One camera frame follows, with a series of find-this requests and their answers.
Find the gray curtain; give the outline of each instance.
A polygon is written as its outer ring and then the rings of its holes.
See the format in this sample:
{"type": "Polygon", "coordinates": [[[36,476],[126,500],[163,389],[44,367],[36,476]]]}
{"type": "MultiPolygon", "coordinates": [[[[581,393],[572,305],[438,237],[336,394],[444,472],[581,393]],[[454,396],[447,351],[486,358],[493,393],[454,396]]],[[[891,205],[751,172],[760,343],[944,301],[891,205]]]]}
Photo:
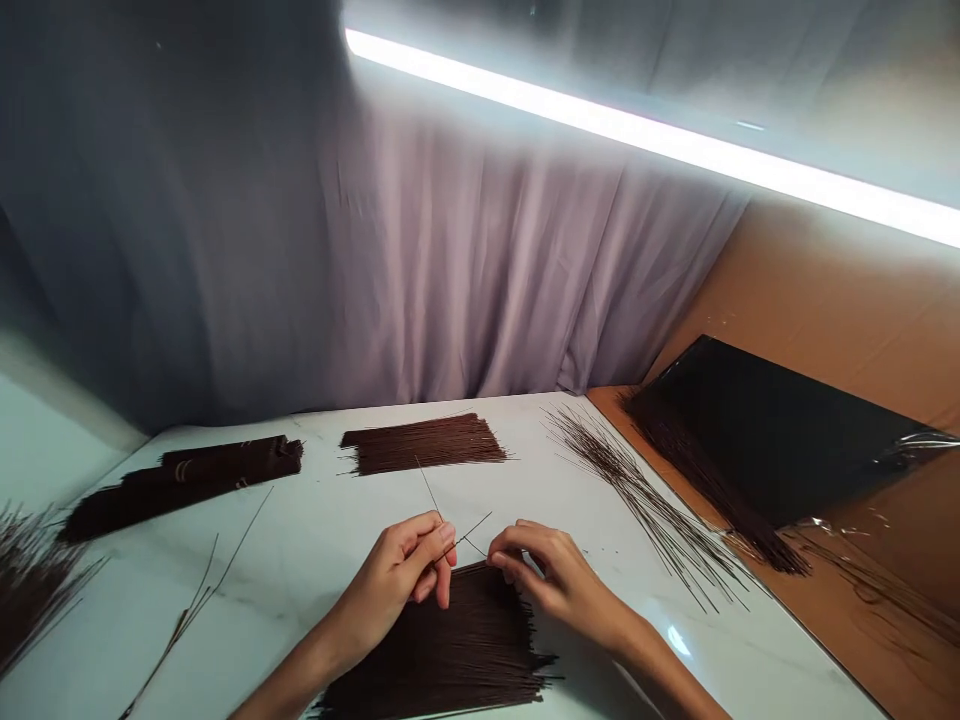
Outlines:
{"type": "Polygon", "coordinates": [[[351,379],[338,402],[640,379],[744,195],[546,121],[505,141],[499,128],[524,122],[512,111],[491,128],[445,113],[430,89],[387,92],[363,93],[378,249],[344,283],[346,312],[367,319],[333,342],[351,379]]]}
{"type": "MultiPolygon", "coordinates": [[[[644,82],[693,92],[769,31],[721,42],[771,14],[709,5],[664,15],[644,82]]],[[[577,17],[551,42],[628,53],[577,17]]],[[[816,17],[792,45],[777,20],[764,88],[822,81],[842,39],[816,17]]],[[[0,322],[148,431],[639,380],[746,198],[572,135],[505,143],[519,120],[412,86],[358,95],[339,32],[314,0],[4,3],[0,322]]]]}

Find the white marble table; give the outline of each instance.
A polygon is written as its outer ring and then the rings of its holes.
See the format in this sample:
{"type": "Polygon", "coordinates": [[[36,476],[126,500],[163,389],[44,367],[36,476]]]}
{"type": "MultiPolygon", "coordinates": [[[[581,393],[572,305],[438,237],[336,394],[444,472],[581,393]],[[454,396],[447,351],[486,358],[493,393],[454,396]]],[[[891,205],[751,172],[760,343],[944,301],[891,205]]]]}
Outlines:
{"type": "MultiPolygon", "coordinates": [[[[330,607],[380,530],[432,507],[419,472],[353,477],[338,448],[345,430],[413,422],[472,410],[516,460],[428,468],[446,519],[485,549],[518,517],[573,535],[603,580],[645,615],[734,718],[882,718],[869,697],[770,597],[742,594],[704,614],[669,577],[616,493],[565,461],[548,439],[543,408],[568,404],[602,416],[585,398],[562,393],[313,413],[244,427],[178,428],[155,438],[105,477],[154,465],[167,450],[285,433],[305,441],[303,472],[274,488],[218,596],[173,651],[136,720],[223,718],[330,607]]],[[[682,504],[646,467],[665,496],[682,504]]],[[[162,652],[178,613],[203,574],[214,536],[214,577],[259,506],[267,486],[238,491],[116,533],[90,558],[112,559],[82,604],[0,685],[0,718],[113,720],[162,652]]],[[[480,555],[462,543],[461,564],[480,555]]],[[[655,717],[602,655],[538,620],[538,649],[556,651],[567,681],[544,702],[488,713],[517,718],[655,717]]]]}

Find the thin stick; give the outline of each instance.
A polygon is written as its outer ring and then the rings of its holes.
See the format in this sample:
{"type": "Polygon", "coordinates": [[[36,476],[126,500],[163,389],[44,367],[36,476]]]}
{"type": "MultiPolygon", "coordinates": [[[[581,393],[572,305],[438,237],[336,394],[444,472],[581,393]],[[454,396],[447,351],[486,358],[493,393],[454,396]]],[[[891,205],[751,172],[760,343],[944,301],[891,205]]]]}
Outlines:
{"type": "Polygon", "coordinates": [[[213,563],[213,556],[217,549],[217,541],[220,538],[220,534],[217,533],[217,535],[214,537],[213,549],[210,551],[210,557],[207,559],[207,567],[203,571],[203,577],[200,579],[200,585],[197,586],[197,591],[193,595],[193,600],[191,600],[190,604],[177,616],[177,622],[174,625],[173,634],[170,636],[170,641],[167,643],[166,649],[164,649],[163,653],[160,655],[160,659],[157,661],[157,664],[154,666],[151,673],[147,676],[147,679],[140,688],[140,691],[127,706],[126,710],[123,711],[123,714],[120,715],[119,720],[126,720],[126,718],[133,714],[133,711],[136,710],[140,703],[140,699],[143,697],[144,693],[146,693],[147,688],[150,686],[150,683],[153,682],[153,678],[156,677],[157,673],[160,671],[160,668],[163,666],[163,663],[170,656],[174,646],[177,644],[180,638],[183,637],[183,634],[187,631],[187,628],[193,624],[193,621],[196,619],[197,615],[200,614],[200,611],[206,607],[206,604],[209,602],[210,598],[213,597],[213,595],[216,594],[216,592],[220,589],[220,586],[223,585],[223,581],[227,578],[227,573],[230,572],[230,568],[233,566],[233,561],[236,560],[237,554],[240,552],[240,548],[243,546],[243,541],[247,539],[250,529],[257,521],[260,511],[263,510],[263,506],[266,504],[267,500],[270,499],[270,493],[272,492],[273,488],[271,487],[261,501],[260,507],[257,508],[257,512],[254,513],[253,518],[247,525],[247,529],[244,530],[243,535],[240,538],[240,542],[237,543],[237,547],[233,551],[233,555],[230,556],[230,561],[227,563],[227,567],[223,571],[223,575],[220,576],[220,581],[213,588],[208,585],[205,589],[203,589],[203,585],[207,580],[207,575],[210,573],[210,567],[213,563]]]}
{"type": "Polygon", "coordinates": [[[417,467],[420,468],[420,474],[423,475],[423,484],[427,486],[427,492],[430,493],[430,499],[433,500],[433,506],[437,509],[437,515],[440,516],[440,521],[443,522],[443,513],[440,512],[440,506],[437,505],[437,499],[433,496],[433,490],[430,489],[430,483],[427,482],[427,474],[423,471],[423,465],[420,464],[420,458],[414,455],[413,459],[417,461],[417,467]]]}
{"type": "Polygon", "coordinates": [[[483,521],[486,520],[486,519],[487,519],[488,517],[490,517],[491,515],[493,515],[493,510],[491,510],[491,511],[488,512],[486,515],[484,515],[484,516],[483,516],[483,520],[481,520],[481,521],[478,522],[476,525],[474,525],[472,528],[470,528],[467,532],[465,532],[465,533],[460,537],[460,539],[457,540],[456,543],[454,543],[453,546],[456,547],[457,545],[459,545],[459,544],[460,544],[461,542],[463,542],[464,540],[467,540],[467,535],[469,535],[469,534],[472,533],[474,530],[476,530],[478,527],[480,527],[481,523],[483,523],[483,521]]]}

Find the led light strip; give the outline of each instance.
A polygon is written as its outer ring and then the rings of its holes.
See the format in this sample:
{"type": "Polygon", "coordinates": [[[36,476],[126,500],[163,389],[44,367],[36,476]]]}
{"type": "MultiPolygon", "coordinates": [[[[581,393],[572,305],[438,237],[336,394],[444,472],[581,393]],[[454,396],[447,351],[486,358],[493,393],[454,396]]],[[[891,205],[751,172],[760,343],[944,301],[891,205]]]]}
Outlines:
{"type": "Polygon", "coordinates": [[[960,210],[955,208],[597,105],[356,30],[348,29],[346,37],[354,55],[380,65],[752,185],[960,247],[960,210]]]}

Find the tied incense bundle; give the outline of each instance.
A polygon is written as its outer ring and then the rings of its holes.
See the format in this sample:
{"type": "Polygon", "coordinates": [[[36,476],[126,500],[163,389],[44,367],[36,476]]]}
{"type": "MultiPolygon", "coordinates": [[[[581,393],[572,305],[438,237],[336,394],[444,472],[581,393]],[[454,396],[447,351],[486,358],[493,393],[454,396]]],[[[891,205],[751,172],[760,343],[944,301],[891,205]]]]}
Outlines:
{"type": "Polygon", "coordinates": [[[167,453],[158,468],[137,470],[74,508],[61,542],[77,543],[224,495],[300,472],[303,444],[283,435],[167,453]]]}
{"type": "Polygon", "coordinates": [[[540,674],[556,656],[535,653],[532,633],[529,605],[498,569],[459,568],[449,609],[407,604],[383,642],[327,688],[308,717],[399,720],[539,702],[549,680],[560,678],[540,674]]]}
{"type": "Polygon", "coordinates": [[[357,475],[507,459],[487,421],[476,413],[351,430],[343,434],[340,447],[357,449],[357,475]]]}

